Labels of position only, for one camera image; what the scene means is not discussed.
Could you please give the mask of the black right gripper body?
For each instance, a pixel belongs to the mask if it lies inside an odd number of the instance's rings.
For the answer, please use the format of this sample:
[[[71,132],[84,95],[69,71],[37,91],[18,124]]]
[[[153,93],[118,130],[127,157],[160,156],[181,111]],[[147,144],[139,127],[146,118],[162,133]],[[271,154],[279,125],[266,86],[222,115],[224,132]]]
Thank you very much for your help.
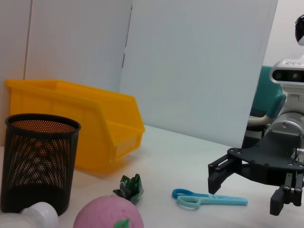
[[[229,158],[245,164],[237,165],[238,175],[265,185],[281,186],[291,174],[291,186],[304,184],[304,163],[292,158],[301,145],[299,135],[270,132],[250,148],[231,148]]]

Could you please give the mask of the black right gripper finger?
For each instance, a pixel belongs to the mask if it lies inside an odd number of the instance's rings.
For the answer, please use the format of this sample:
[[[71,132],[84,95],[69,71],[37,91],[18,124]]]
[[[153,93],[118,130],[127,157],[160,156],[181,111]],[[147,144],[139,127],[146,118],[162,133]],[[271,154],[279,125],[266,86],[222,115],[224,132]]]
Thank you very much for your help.
[[[243,164],[242,160],[231,157],[226,154],[208,165],[208,190],[215,194],[221,187],[221,184],[232,174],[240,174],[243,168],[248,164]]]
[[[270,214],[278,216],[285,204],[301,206],[304,187],[303,173],[287,173],[284,183],[270,198]]]

